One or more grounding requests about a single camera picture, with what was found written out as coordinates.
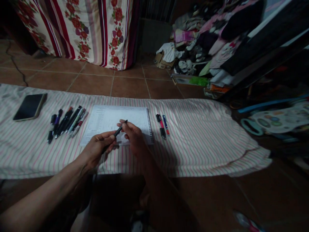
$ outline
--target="phone screen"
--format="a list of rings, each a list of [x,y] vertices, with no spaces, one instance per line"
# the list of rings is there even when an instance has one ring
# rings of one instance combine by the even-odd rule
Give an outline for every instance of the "phone screen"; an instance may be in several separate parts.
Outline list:
[[[40,105],[43,94],[27,95],[13,120],[33,118]]]

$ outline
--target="spiral binding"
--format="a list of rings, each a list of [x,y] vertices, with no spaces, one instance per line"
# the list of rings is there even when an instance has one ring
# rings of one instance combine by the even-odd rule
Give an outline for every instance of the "spiral binding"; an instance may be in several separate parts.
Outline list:
[[[148,126],[149,126],[149,131],[150,131],[150,140],[151,140],[152,143],[154,143],[154,137],[152,135],[151,124],[150,124],[149,110],[146,109],[146,111],[147,111]]]

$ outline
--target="paper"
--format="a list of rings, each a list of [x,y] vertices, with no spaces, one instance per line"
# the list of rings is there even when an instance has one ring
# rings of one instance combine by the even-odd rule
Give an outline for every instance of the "paper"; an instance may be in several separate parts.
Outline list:
[[[129,122],[139,127],[142,130],[146,143],[153,144],[149,114],[146,107],[94,105],[80,146],[86,146],[96,134],[117,130],[117,123],[119,123],[120,119],[128,119]],[[117,143],[119,145],[130,144],[129,140],[124,138],[124,135],[125,133],[120,132],[117,136]]]

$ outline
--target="floral fabric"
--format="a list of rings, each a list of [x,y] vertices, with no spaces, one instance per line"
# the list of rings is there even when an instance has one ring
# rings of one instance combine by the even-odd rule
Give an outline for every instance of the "floral fabric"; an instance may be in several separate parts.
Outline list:
[[[137,20],[130,0],[11,0],[47,54],[125,70],[133,63]]]

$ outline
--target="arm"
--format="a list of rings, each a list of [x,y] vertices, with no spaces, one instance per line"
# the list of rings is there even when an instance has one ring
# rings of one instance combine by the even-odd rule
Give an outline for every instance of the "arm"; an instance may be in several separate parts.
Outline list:
[[[200,224],[189,206],[153,158],[141,130],[130,122],[122,124],[122,128],[126,132],[125,137],[130,140],[132,153],[142,163],[142,172],[151,201],[160,212],[162,228],[158,230],[201,231]]]
[[[115,131],[95,135],[78,158],[49,179],[38,189],[21,199],[0,215],[3,231],[36,231],[47,216],[77,186],[78,182],[95,168],[102,150],[107,153],[116,143]]]

